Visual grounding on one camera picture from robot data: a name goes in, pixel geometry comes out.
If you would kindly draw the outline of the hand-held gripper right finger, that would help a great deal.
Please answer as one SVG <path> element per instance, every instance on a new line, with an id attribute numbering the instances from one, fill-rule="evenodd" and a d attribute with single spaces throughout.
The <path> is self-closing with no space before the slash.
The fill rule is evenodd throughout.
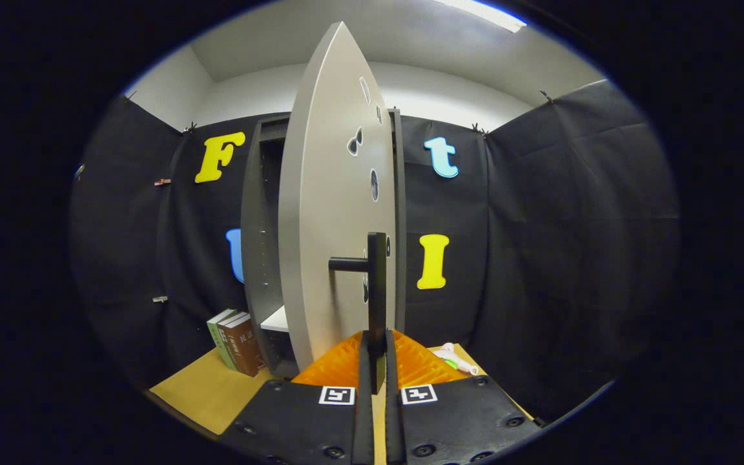
<path id="1" fill-rule="evenodd" d="M 387 331 L 385 462 L 472 464 L 528 442 L 540 425 L 488 376 L 442 381 L 451 368 Z"/>

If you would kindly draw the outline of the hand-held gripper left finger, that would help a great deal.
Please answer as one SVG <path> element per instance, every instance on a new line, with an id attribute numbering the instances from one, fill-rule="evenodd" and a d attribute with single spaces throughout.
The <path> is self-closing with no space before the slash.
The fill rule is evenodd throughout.
<path id="1" fill-rule="evenodd" d="M 361 331 L 334 347 L 330 368 L 355 375 L 342 386 L 269 380 L 220 436 L 256 464 L 375 463 L 373 368 Z"/>

